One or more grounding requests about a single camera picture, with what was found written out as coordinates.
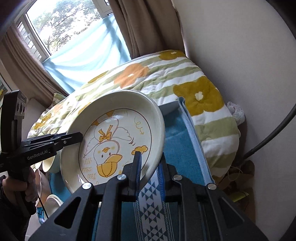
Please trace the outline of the person's left hand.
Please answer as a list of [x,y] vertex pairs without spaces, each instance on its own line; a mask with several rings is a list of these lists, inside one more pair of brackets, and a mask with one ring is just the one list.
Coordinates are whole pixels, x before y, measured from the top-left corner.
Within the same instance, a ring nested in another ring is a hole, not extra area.
[[24,192],[25,193],[25,200],[27,202],[36,202],[38,198],[38,192],[36,188],[35,182],[35,173],[32,168],[29,168],[29,176],[27,181],[19,181],[12,179],[10,176],[4,178],[3,180],[3,189],[4,194],[6,195],[7,199],[16,204],[16,192]]

